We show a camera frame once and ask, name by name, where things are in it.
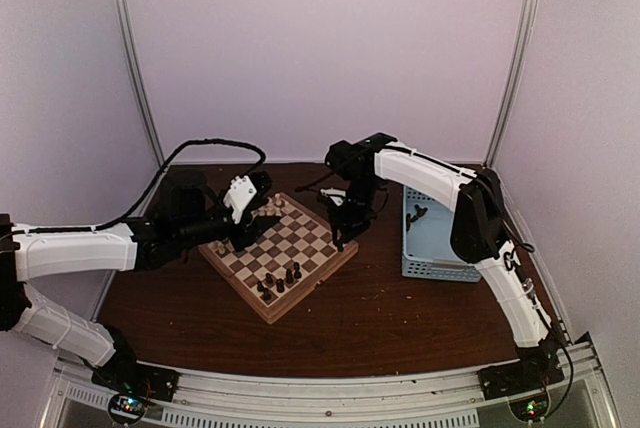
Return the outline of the wooden chess board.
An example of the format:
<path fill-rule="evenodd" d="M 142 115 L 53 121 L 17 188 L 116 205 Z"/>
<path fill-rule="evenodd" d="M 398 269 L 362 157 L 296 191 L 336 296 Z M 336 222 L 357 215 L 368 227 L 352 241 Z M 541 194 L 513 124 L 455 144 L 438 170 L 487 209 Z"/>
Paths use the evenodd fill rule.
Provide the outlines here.
<path fill-rule="evenodd" d="M 359 250 L 358 243 L 351 241 L 339 252 L 326 221 L 288 195 L 284 194 L 283 198 L 284 216 L 253 245 L 224 256 L 211 248 L 212 242 L 199 247 L 204 258 L 268 324 L 289 312 Z M 300 264 L 302 277 L 288 284 L 286 270 L 293 272 L 295 262 Z M 273 285 L 266 282 L 267 273 L 273 275 Z M 278 279 L 284 280 L 283 293 L 276 291 Z M 258 281 L 272 292 L 270 301 L 262 299 L 256 287 Z"/>

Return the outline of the light blue plastic basket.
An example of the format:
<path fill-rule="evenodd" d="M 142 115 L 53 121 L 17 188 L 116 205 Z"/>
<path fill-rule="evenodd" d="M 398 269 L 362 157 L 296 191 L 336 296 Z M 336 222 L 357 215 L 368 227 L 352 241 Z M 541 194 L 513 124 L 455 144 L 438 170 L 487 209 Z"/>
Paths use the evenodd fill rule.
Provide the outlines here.
<path fill-rule="evenodd" d="M 424 217 L 405 230 L 405 215 L 414 205 L 429 208 Z M 452 250 L 450 232 L 453 213 L 431 197 L 403 188 L 402 276 L 413 279 L 477 283 L 480 273 L 463 262 Z"/>

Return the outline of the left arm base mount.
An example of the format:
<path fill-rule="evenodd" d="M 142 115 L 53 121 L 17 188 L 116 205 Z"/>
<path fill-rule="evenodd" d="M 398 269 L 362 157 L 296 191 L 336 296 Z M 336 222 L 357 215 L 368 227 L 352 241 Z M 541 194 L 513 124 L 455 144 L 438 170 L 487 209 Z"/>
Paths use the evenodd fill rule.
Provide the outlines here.
<path fill-rule="evenodd" d="M 140 400 L 172 402 L 179 381 L 177 371 L 150 365 L 138 365 L 126 381 L 117 381 L 104 369 L 91 370 L 93 384 Z"/>

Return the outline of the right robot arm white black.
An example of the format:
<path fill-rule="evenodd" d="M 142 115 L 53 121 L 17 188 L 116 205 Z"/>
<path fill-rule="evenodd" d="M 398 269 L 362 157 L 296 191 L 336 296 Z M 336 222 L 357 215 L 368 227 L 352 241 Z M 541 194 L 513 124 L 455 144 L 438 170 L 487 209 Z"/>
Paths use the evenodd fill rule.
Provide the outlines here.
<path fill-rule="evenodd" d="M 431 197 L 453 215 L 452 251 L 480 272 L 507 318 L 520 359 L 513 367 L 513 381 L 530 390 L 557 368 L 561 345 L 533 281 L 519 272 L 517 251 L 524 244 L 505 219 L 501 185 L 493 170 L 474 171 L 436 160 L 384 133 L 357 143 L 334 143 L 325 164 L 349 184 L 344 191 L 321 193 L 336 248 L 370 227 L 373 201 L 385 182 Z"/>

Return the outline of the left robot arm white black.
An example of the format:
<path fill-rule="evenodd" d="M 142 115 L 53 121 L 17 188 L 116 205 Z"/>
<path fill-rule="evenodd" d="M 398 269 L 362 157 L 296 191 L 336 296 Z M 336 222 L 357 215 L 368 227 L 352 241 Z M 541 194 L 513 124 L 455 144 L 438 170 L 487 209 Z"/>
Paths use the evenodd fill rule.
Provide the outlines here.
<path fill-rule="evenodd" d="M 17 226 L 1 217 L 1 328 L 26 333 L 69 351 L 106 385 L 132 393 L 147 382 L 133 349 L 115 328 L 94 323 L 52 302 L 29 280 L 85 271 L 161 268 L 213 241 L 235 250 L 273 227 L 275 215 L 253 215 L 267 202 L 272 179 L 257 171 L 216 193 L 198 171 L 167 176 L 149 217 L 126 216 L 109 226 Z"/>

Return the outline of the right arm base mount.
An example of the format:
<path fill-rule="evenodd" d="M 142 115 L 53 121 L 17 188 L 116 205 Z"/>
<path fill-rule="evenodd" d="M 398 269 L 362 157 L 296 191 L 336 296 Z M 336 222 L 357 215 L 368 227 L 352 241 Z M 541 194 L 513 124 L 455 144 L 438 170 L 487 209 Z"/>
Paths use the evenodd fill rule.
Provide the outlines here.
<path fill-rule="evenodd" d="M 478 372 L 485 400 L 519 395 L 563 381 L 563 370 L 556 364 L 545 367 L 535 362 L 516 361 L 492 365 Z"/>

